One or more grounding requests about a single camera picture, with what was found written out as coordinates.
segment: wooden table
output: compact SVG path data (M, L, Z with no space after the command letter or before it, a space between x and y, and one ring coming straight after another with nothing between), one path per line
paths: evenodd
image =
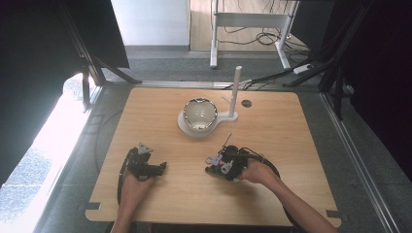
M150 164L167 161L154 187L141 203L137 221L182 224L291 225L281 203L264 186L230 183L205 172L205 159L216 156L228 133L228 145L264 154L283 181L323 216L337 211L325 172L299 100L294 93L239 91L239 118L223 122L208 137L196 139L178 126L178 114L188 100L205 97L219 112L228 111L231 90L136 87L130 92L112 144L90 198L99 210L87 210L90 220L112 221L117 214L121 164L138 144L154 149ZM242 106L250 100L252 107ZM328 218L339 226L340 218Z

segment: black cable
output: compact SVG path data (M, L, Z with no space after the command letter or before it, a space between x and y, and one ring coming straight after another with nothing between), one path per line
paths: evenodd
M275 3L275 0L269 0L267 1L266 6L264 6L263 11L261 11L262 13L264 13L264 10L266 10L267 6L269 6L270 2L272 2L272 5L269 8L269 13L271 13L271 11L273 10L273 4Z
M94 164L95 164L95 166L96 166L96 170L97 170L98 173L100 173L100 166L99 166L98 161L97 161L97 142L98 142L100 133L101 133L102 129L106 126L106 124L107 124L111 119L113 119L113 118L114 118L115 116L117 116L118 114L121 114L122 112L123 112L123 110L120 110L120 111L116 112L115 114L111 115L111 116L110 116L108 119L106 119L106 120L103 122L103 124L101 124L101 125L99 126L99 128L97 129L97 132L96 132L97 136L96 136L96 140L94 141Z
M246 29L247 27L241 27L241 28L239 28L239 29L236 29L236 30L233 30L233 31L227 31L227 29L226 29L226 27L224 28L224 31L226 32L226 33L235 33L235 32L238 32L238 31L242 31L242 30L244 30L244 29Z
M242 12L242 8L240 8L240 0L237 0L237 7L240 9L240 12Z
M287 8L287 6L288 6L288 2L289 2L289 0L286 0L285 9L284 9L284 13L285 13L286 8Z
M261 38L267 38L269 39L271 42L269 43L264 43ZM277 42L280 39L280 36L275 35L273 33L270 32L265 32L264 28L261 29L261 32L257 34L257 41L264 46L272 46L275 44L275 42Z
M239 153L240 150L246 150L248 154L245 153ZM266 166L268 166L275 174L278 178L281 178L280 173L278 171L278 169L276 168L276 166L271 163L269 160L267 160L264 156L261 156L260 154L256 153L255 151L248 149L248 148L241 148L240 150L238 150L236 152L236 154L231 154L230 157L232 159L234 158L252 158L252 159L256 159L258 161L260 161L261 163L265 164ZM294 220L294 218L289 214L289 212L285 209L285 207L283 207L284 212L288 218L288 220L292 223L292 226L301 233L305 233L306 231L296 222L296 220Z
M293 62L293 63L299 63L299 62L300 62L300 61L297 61L297 60L295 60L295 59L292 58L292 56L294 56L294 55L305 55L305 56L306 56L306 59L307 59L307 57L309 56L309 54L302 54L302 53L300 53L300 52L297 52L297 53L288 53L289 60L290 60L291 62Z
M292 48L290 45L288 45L288 43L285 43L285 49L286 51L294 51L294 52L298 52L298 53L305 54L305 55L309 54L309 50L297 50L297 49Z
M126 158L123 161L123 164L121 165L120 171L119 171L118 205L120 205L120 201L121 201L121 188L123 187L123 174L124 174L124 170L126 170L127 161L128 161L129 156L130 156L130 153L127 154Z
M265 83L265 84L261 85L260 87L258 87L255 91L261 90L264 86L267 86L269 84L271 84L271 83Z
M308 62L314 61L314 60L321 60L325 57L330 56L330 54L333 52L334 47L336 47L336 44L338 43L338 39L340 37L340 35L342 33L344 33L346 27L349 25L349 23L351 22L351 19L353 17L353 15L359 10L360 8L355 9L348 17L348 20L346 20L346 22L344 23L344 25L340 28L340 30L338 31L338 33L336 33L336 35L325 45L323 46L319 51L316 52L310 52L308 53L308 58L304 59L303 61L299 62L297 65L295 65L293 68L290 68L289 70L286 70L284 72L275 74L275 75L271 75L271 76L267 76L267 77L263 77L263 78L259 78L259 79L255 79L255 80L251 80L248 84L245 84L245 86L243 87L244 90L248 89L250 86L252 86L255 83L260 83L260 82L264 82L264 81L268 81L268 80L274 80L280 77L283 77L285 75L287 75L288 73L290 73L294 68L302 66Z
M279 8L281 8L281 1L279 0L278 2L278 8L276 9L276 11L274 12L274 14L276 14L279 11Z
M244 42L244 43L242 43L242 42L220 41L220 40L217 39L217 41L220 42L220 43L234 44L234 45L240 45L240 46L245 46L245 45L251 44L251 43L253 43L253 42L257 41L257 40L258 40L258 39L254 39L254 40L252 40L252 41L250 41L250 42Z
M305 46L305 45L300 45L300 44L298 44L298 43L294 43L294 42L287 42L287 43L292 44L292 45L296 45L296 46L300 46L300 47L309 48L308 46Z

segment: vertical rod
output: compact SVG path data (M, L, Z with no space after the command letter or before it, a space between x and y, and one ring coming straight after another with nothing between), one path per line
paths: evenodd
M233 117L234 107L236 105L237 99L237 90L239 89L239 81L240 75L242 73L242 66L237 66L234 72L234 81L233 81L233 89L232 89L232 97L230 100L230 110L229 110L229 117Z
M82 87L83 87L83 107L84 113L90 108L90 83L88 82L89 71L88 67L82 67Z
M298 1L292 1L291 8L289 9L288 17L286 18L285 27L282 31L281 41L279 42L279 48L282 48L285 45L286 38L291 29L292 20L294 17L294 10L296 9L296 4Z
M218 40L218 7L219 0L215 0L215 11L213 14L213 35L212 35L212 48L216 47L216 41Z
M342 96L343 96L343 74L342 69L338 67L336 84L335 84L335 96L333 101L333 109L336 116L342 120Z

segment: white bowl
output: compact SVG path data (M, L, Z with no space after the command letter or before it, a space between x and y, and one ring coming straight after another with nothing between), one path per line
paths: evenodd
M207 132L212 129L218 117L215 104L205 98L188 101L183 109L185 124L194 132Z

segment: wire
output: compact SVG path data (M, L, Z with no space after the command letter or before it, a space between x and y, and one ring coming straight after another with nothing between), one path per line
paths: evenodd
M271 163L269 160L267 160L264 156L261 156L260 154L254 152L253 150L250 150L248 148L241 148L240 150L246 150L249 154L239 154L239 152L236 155L232 155L233 157L238 157L238 158L252 158L260 161L261 163L267 165L275 174L277 177L281 178L280 173L278 169L275 167L273 163ZM294 218L289 214L289 212L283 207L284 212L288 218L288 220L291 222L292 226L297 230L297 232L306 232L297 222L294 220Z
M263 8L263 11L262 11L262 12L264 12L264 10L267 8L267 6L268 6L270 3L271 3L271 6L270 6L270 9L269 9L269 13L272 13L272 12L273 12L273 6L274 6L274 3L275 3L275 0L269 0L269 1L267 2L266 6ZM211 28L212 28L212 30L213 30L213 21L212 21L213 10L212 10L212 5L213 5L213 1L211 0L211 1L210 1L210 24L211 24ZM225 11L224 5L225 5L225 3L224 3L224 0L223 0L223 12ZM242 8L240 7L240 1L239 1L239 0L238 0L238 2L237 2L237 7L240 9L240 12L242 12ZM279 8L280 8L280 1L279 1L279 4L278 4L278 8L276 9L276 12L279 10ZM235 29L235 30L230 31L230 30L227 30L226 27L224 27L224 31L225 31L226 33L231 34L231 33L236 33L236 32L242 31L242 30L247 29L247 28L248 28L248 27L241 27L241 28L238 28L238 29ZM239 46L246 46L246 45L249 45L249 44L254 43L254 42L259 42L259 43L260 43L261 45L263 45L263 46L272 46L272 45L274 45L278 40L280 40L280 30L276 29L279 35L275 35L275 34L273 34L273 33L264 32L264 29L265 29L265 28L262 28L262 29L261 29L261 32L260 32L260 33L257 33L255 39L252 40L252 41L249 41L249 42L221 41L221 40L219 40L219 39L217 39L217 41L218 41L219 43L223 43L223 44L233 44L233 45L239 45ZM268 39L269 42L264 42L264 41L262 40L263 38Z
M288 54L288 60L290 60L290 61L293 62L293 63L299 63L299 62L300 62L300 61L294 60L294 59L292 58L293 55L306 55L306 56L307 56L306 59L309 57L308 54L302 54L302 53L299 53L299 52L297 52L297 53L289 53L289 54Z
M304 59L303 61L299 62L298 64L296 64L294 67L290 68L289 70L283 71L283 72L275 74L275 75L270 75L270 76L266 76L266 77L263 77L263 78L251 80L248 84L245 84L245 86L243 87L243 90L247 90L249 87L251 87L255 83L261 83L261 82L265 82L265 81L269 81L269 80L275 80L275 79L284 77L285 75L291 73L294 68L299 67L301 65L304 65L304 64L308 63L310 60L311 60L311 58L308 57L308 58Z
M274 12L274 14L276 14L279 11L279 8L281 7L281 1L278 1L278 8L276 9L276 11Z
M118 114L121 114L122 112L123 112L123 110L120 110L120 111L116 112L115 114L111 115L111 116L110 116L108 119L106 119L106 120L103 122L103 124L97 129L97 132L96 132L97 136L96 136L96 140L94 141L94 164L95 164L95 166L96 166L97 172L99 172L99 173L100 173L100 166L99 166L98 161L97 161L97 142L98 142L100 133L101 133L102 129L106 126L106 124L107 124L111 119L113 119L113 118L114 118L115 116L117 116Z
M284 9L284 13L285 13L285 11L286 11L286 7L288 6L288 2L289 2L289 0L286 0L285 9Z
M267 86L269 84L271 84L271 83L265 83L265 84L261 85L260 87L258 87L255 91L261 90L264 86Z
M309 54L309 50L296 50L294 48L292 48L290 45L288 45L288 43L285 43L285 49L287 51L294 51L300 54L304 54L304 55L308 55Z
M295 45L295 46L300 46L300 47L304 47L304 48L309 48L309 47L306 46L306 45L301 45L301 44L294 43L294 42L287 42L287 43L292 44L292 45Z
M118 179L118 205L120 205L120 201L121 201L121 188L123 187L123 175L124 175L124 171L126 170L126 166L127 166L127 161L128 158L130 156L130 153L128 153L121 165L120 171L119 171L119 179Z

